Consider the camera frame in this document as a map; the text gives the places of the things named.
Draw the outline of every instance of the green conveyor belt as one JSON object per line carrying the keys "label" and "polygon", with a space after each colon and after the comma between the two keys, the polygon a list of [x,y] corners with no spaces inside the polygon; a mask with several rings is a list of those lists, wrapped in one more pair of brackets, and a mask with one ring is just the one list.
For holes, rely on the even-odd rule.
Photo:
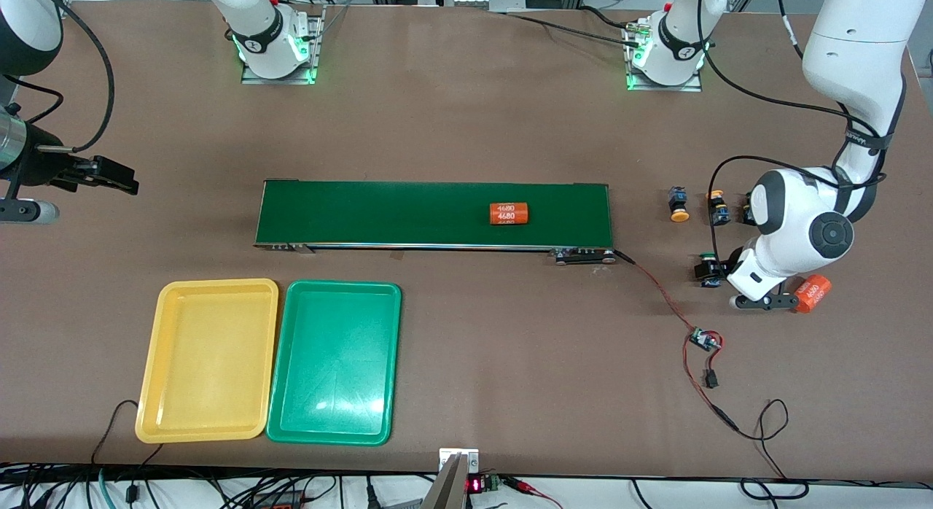
{"label": "green conveyor belt", "polygon": [[[492,226],[490,203],[527,203],[528,223]],[[257,246],[610,249],[605,184],[267,180]]]}

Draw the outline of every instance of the orange battery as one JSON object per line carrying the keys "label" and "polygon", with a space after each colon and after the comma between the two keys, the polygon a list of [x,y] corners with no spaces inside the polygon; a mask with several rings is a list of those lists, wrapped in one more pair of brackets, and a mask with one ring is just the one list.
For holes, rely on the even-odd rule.
{"label": "orange battery", "polygon": [[794,295],[800,300],[794,310],[804,314],[812,312],[820,300],[823,300],[823,297],[829,294],[830,290],[832,290],[832,283],[826,277],[820,276],[818,273],[807,277],[807,280],[794,292]]}
{"label": "orange battery", "polygon": [[527,203],[492,203],[489,206],[491,225],[523,225],[527,222]]}

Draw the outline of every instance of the yellow tray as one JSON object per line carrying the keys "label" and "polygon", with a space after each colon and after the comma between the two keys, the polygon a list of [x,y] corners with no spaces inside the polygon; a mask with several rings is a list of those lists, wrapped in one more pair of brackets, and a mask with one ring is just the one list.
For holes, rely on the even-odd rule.
{"label": "yellow tray", "polygon": [[164,287],[136,415],[140,440],[245,440],[262,432],[269,416],[278,296],[270,279]]}

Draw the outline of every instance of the metal mounting plate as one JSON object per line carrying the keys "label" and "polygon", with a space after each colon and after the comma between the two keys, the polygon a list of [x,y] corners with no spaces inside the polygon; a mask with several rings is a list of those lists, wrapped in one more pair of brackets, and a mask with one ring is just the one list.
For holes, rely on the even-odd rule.
{"label": "metal mounting plate", "polygon": [[479,449],[459,449],[459,448],[443,448],[440,449],[440,452],[437,453],[437,470],[444,468],[447,459],[450,458],[450,455],[453,454],[464,454],[467,459],[469,459],[469,473],[470,475],[475,475],[475,473],[480,472],[480,450]]}
{"label": "metal mounting plate", "polygon": [[700,86],[700,74],[693,74],[686,83],[677,86],[663,86],[644,76],[641,70],[634,69],[632,63],[625,62],[626,80],[629,90],[635,91],[703,91]]}

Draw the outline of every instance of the green tray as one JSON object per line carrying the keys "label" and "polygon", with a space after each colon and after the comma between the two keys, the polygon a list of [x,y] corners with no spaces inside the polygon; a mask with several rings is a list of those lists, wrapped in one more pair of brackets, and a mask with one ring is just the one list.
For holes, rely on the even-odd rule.
{"label": "green tray", "polygon": [[[527,203],[524,225],[489,224],[491,203]],[[280,249],[612,249],[605,184],[269,179],[256,246]]]}
{"label": "green tray", "polygon": [[392,429],[401,289],[303,280],[286,293],[266,435],[380,446]]}

